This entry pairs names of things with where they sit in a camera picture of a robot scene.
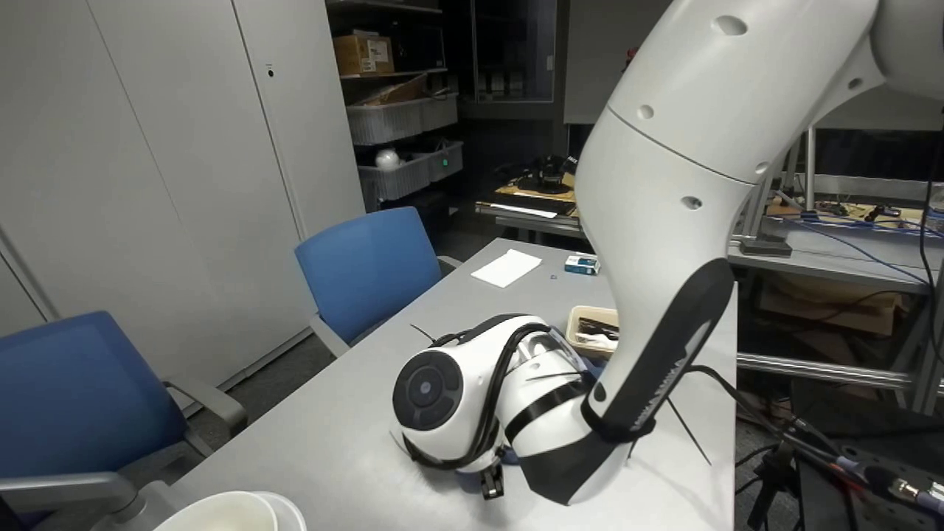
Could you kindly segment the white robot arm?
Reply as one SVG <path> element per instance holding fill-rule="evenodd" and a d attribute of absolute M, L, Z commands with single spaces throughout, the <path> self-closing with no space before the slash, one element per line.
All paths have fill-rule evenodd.
<path fill-rule="evenodd" d="M 723 320 L 728 236 L 804 127 L 890 86 L 942 95 L 944 0 L 669 0 L 598 112 L 576 170 L 582 230 L 620 319 L 590 375 L 539 316 L 500 313 L 400 363 L 412 463 L 570 503 L 652 432 Z"/>

